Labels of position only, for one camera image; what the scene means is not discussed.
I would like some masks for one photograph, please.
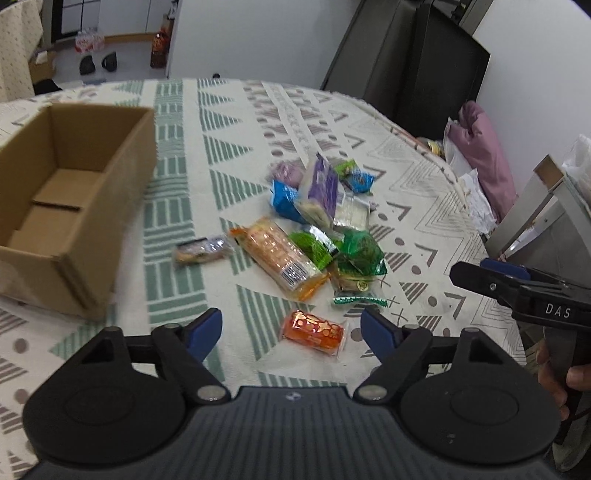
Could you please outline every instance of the green wrapper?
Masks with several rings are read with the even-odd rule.
[[[313,225],[305,225],[301,230],[290,233],[289,237],[319,270],[324,270],[339,254],[330,238]]]
[[[362,275],[385,275],[384,252],[368,231],[347,230],[341,253]]]

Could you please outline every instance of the barcode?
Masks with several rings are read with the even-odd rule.
[[[308,272],[301,264],[293,262],[281,270],[281,277],[287,283],[289,290],[295,290],[298,285],[308,278]]]

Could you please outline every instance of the snack package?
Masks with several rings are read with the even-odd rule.
[[[335,290],[333,303],[344,305],[364,301],[382,307],[388,306],[379,280],[372,275],[362,275],[347,260],[334,262],[330,268],[330,282]]]
[[[271,185],[271,206],[282,217],[293,220],[294,222],[306,223],[294,204],[296,197],[296,189],[293,189],[278,180],[273,180],[273,185]]]
[[[330,230],[335,218],[339,176],[320,153],[309,151],[309,156],[295,207],[308,223],[325,231]]]
[[[326,281],[327,274],[268,218],[248,228],[232,229],[230,235],[294,300],[307,300]]]
[[[177,265],[211,262],[234,253],[225,235],[203,237],[174,247],[173,259]]]
[[[280,338],[288,338],[327,355],[337,355],[345,343],[345,328],[311,313],[295,310],[285,317]]]
[[[347,185],[354,193],[366,193],[374,184],[375,177],[366,171],[358,168],[353,170],[345,177],[343,183]]]
[[[369,203],[352,193],[339,194],[333,228],[340,232],[347,228],[367,230],[369,228]]]
[[[314,225],[304,225],[301,230],[290,233],[289,237],[319,270],[324,270],[339,254],[333,241]]]
[[[353,170],[358,168],[355,160],[345,160],[339,164],[333,165],[339,180],[344,180],[347,175],[350,175]]]
[[[300,186],[305,170],[306,167],[299,158],[297,160],[281,160],[269,165],[269,173],[266,176],[266,180],[278,180],[288,187],[296,189]]]
[[[385,275],[388,272],[384,252],[368,231],[345,231],[340,251],[362,275]]]

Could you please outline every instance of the blue snack package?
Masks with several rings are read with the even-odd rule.
[[[343,183],[354,193],[366,193],[374,184],[375,177],[358,168],[345,177]]]
[[[298,223],[307,223],[294,205],[296,197],[296,189],[278,180],[273,180],[273,185],[271,186],[271,206],[282,217]]]

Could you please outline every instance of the purple snack package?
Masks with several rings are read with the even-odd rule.
[[[320,153],[309,151],[308,155],[295,205],[305,220],[327,230],[335,218],[339,176]]]

